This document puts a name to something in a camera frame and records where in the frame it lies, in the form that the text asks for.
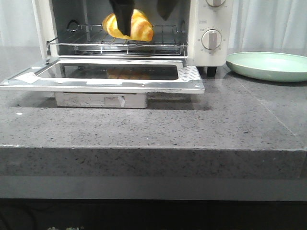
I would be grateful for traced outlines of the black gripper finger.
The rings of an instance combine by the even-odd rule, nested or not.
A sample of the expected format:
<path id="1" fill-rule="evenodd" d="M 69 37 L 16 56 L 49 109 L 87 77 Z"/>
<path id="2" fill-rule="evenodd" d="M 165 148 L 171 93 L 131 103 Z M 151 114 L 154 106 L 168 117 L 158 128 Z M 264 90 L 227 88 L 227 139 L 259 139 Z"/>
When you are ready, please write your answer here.
<path id="1" fill-rule="evenodd" d="M 172 13 L 173 9 L 178 4 L 178 0 L 158 0 L 157 12 L 163 20 L 167 20 Z"/>
<path id="2" fill-rule="evenodd" d="M 134 11 L 133 0 L 110 0 L 113 13 L 116 16 L 118 29 L 123 35 L 131 34 L 131 18 Z"/>

